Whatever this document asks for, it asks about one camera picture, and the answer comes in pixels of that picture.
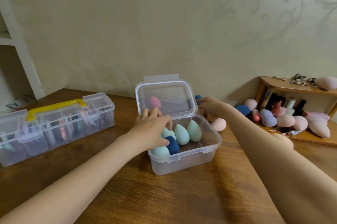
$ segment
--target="small wooden stand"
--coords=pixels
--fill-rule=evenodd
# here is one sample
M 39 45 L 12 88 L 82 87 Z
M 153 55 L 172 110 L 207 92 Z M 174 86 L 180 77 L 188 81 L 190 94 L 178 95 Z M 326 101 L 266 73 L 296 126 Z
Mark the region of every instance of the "small wooden stand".
M 256 95 L 256 101 L 257 101 L 258 107 L 260 106 L 263 96 L 266 94 L 267 89 L 269 88 L 275 89 L 277 91 L 288 91 L 288 92 L 298 92 L 298 93 L 307 93 L 307 94 L 324 94 L 327 96 L 334 96 L 337 98 L 337 89 L 326 91 L 326 90 L 314 88 L 312 86 L 295 85 L 295 84 L 291 84 L 289 79 L 288 81 L 283 81 L 281 79 L 276 79 L 272 77 L 260 77 L 260 79 L 262 83 Z M 337 111 L 337 102 L 331 108 L 328 115 L 330 117 L 333 117 L 336 111 Z M 259 125 L 266 131 L 269 131 L 271 129 L 269 127 L 264 127 L 260 123 L 258 123 L 257 125 Z M 331 133 L 330 138 L 322 139 L 321 137 L 312 133 L 309 129 L 295 136 L 287 136 L 287 137 L 289 137 L 292 140 L 297 140 L 297 141 L 306 141 L 306 142 L 313 142 L 313 143 L 324 144 L 324 145 L 337 146 L 337 124 L 329 120 L 328 128 L 330 129 L 330 133 Z

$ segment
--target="hand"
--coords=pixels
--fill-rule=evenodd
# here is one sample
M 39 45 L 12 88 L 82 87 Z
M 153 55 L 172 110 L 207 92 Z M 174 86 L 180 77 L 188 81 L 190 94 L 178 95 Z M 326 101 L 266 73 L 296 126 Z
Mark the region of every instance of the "hand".
M 200 98 L 196 100 L 196 103 L 202 103 L 198 105 L 199 109 L 203 109 L 208 114 L 220 114 L 223 102 L 215 99 L 212 96 Z
M 152 150 L 159 146 L 167 146 L 170 142 L 161 137 L 161 133 L 167 127 L 172 130 L 171 116 L 164 116 L 154 107 L 152 111 L 144 109 L 140 116 L 137 116 L 135 126 L 129 131 L 145 150 Z

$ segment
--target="dark blue makeup sponge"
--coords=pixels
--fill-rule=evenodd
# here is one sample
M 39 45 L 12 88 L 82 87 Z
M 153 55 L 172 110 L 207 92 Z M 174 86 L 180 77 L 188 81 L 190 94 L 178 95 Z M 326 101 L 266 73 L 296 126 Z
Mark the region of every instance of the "dark blue makeup sponge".
M 197 100 L 197 99 L 202 98 L 202 96 L 201 96 L 200 94 L 198 94 L 198 95 L 195 95 L 194 98 Z
M 246 105 L 238 105 L 235 108 L 240 111 L 244 116 L 247 116 L 251 112 L 251 110 Z
M 170 144 L 167 146 L 170 155 L 179 153 L 179 145 L 177 141 L 172 136 L 165 137 L 165 139 L 170 142 Z

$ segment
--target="wall pattern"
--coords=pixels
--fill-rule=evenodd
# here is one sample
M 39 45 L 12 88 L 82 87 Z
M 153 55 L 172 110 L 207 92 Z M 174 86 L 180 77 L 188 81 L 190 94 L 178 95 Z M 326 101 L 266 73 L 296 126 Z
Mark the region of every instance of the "wall pattern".
M 134 96 L 144 75 L 178 73 L 234 104 L 259 75 L 337 76 L 337 0 L 11 1 L 46 93 Z

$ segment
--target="clear plastic container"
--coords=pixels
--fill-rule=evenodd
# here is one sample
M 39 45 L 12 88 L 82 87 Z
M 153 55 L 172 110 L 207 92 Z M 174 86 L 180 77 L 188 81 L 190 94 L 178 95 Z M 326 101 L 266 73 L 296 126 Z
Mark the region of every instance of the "clear plastic container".
M 104 93 L 0 116 L 0 163 L 10 166 L 115 125 Z
M 186 145 L 179 145 L 180 152 L 167 158 L 158 158 L 151 151 L 152 170 L 157 175 L 183 170 L 192 166 L 210 162 L 216 149 L 221 146 L 222 138 L 208 121 L 196 115 L 197 104 L 191 85 L 188 81 L 179 79 L 178 74 L 144 77 L 144 82 L 136 86 L 138 113 L 154 106 L 151 97 L 160 100 L 159 108 L 163 115 L 171 115 L 173 130 L 177 124 L 187 129 L 188 123 L 194 120 L 201 129 L 202 138 L 198 142 L 189 141 Z

